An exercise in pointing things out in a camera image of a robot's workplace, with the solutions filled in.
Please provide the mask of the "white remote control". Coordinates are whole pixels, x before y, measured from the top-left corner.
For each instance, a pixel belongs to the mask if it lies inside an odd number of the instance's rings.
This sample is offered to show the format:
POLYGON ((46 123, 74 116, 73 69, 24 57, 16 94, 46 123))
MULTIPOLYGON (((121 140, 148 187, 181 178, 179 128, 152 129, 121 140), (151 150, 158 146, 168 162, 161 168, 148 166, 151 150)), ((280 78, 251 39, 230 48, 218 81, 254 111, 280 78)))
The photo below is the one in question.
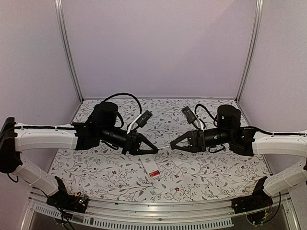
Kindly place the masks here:
POLYGON ((157 171, 157 170, 160 172, 160 170, 159 170, 157 164, 155 163, 155 160, 154 160, 152 155, 141 155, 140 160, 141 160, 141 162, 144 166, 144 169, 145 169, 148 177, 149 177, 149 173, 151 173, 151 172, 154 172, 154 171, 157 171))

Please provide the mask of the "white battery compartment cover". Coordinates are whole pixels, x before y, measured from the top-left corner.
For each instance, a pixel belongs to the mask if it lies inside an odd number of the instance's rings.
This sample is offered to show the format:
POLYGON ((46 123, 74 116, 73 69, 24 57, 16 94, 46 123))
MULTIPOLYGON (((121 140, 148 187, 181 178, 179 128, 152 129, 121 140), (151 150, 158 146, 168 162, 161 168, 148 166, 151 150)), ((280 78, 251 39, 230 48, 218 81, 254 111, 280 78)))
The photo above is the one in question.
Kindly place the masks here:
POLYGON ((182 161, 182 160, 179 159, 179 158, 173 158, 173 159, 172 159, 172 162, 173 162, 174 165, 177 166, 177 167, 183 166, 183 165, 185 164, 185 162, 182 161))

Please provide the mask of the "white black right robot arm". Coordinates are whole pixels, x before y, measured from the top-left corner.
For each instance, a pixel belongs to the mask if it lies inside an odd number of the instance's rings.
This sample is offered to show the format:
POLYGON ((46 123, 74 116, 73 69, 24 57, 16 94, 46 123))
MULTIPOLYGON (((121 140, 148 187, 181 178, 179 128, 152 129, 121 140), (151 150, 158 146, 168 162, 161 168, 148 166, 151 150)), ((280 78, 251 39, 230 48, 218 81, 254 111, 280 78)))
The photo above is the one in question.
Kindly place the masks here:
MULTIPOLYGON (((241 112, 232 105, 221 105, 214 118, 216 127, 199 127, 188 131, 170 143, 173 150, 191 153, 204 152, 209 148, 227 143, 229 149, 241 156, 266 154, 294 155, 306 158, 307 133, 268 132, 254 126, 241 126, 241 112)), ((248 205, 258 209, 267 197, 294 187, 307 180, 307 162, 286 168, 276 175, 265 176, 253 186, 248 205)))

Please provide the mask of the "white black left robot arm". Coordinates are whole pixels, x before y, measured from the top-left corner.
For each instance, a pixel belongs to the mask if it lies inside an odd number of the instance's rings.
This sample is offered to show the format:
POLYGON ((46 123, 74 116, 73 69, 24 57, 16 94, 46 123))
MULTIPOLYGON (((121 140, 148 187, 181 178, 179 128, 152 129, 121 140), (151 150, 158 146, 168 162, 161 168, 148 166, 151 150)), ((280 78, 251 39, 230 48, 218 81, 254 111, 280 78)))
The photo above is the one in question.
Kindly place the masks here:
POLYGON ((61 126, 32 126, 16 123, 8 117, 0 131, 0 171, 24 179, 51 197, 61 208, 71 204, 63 181, 47 174, 22 156, 24 150, 69 149, 89 150, 106 142, 133 156, 156 154, 158 148, 143 134, 116 127, 118 106, 101 102, 85 122, 61 126))

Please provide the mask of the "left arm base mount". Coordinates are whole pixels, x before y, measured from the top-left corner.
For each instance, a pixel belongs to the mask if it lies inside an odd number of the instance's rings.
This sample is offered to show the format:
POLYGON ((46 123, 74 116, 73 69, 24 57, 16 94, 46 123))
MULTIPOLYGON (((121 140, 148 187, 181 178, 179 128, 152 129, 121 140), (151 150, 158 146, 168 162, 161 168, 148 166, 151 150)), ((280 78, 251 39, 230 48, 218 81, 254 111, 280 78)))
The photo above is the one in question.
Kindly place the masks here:
POLYGON ((88 199, 85 196, 70 195, 65 191, 57 191, 54 195, 47 196, 47 205, 60 210, 68 210, 77 213, 85 213, 88 199))

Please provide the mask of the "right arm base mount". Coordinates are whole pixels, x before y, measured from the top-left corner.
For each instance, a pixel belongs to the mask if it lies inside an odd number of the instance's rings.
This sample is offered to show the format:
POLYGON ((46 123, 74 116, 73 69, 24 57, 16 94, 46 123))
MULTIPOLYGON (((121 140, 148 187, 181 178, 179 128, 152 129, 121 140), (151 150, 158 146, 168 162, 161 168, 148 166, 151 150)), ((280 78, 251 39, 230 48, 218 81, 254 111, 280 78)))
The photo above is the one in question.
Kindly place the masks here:
POLYGON ((235 214, 251 212, 246 217, 252 225, 260 225, 266 221, 272 204, 272 198, 263 192, 240 196, 231 200, 231 207, 235 214))

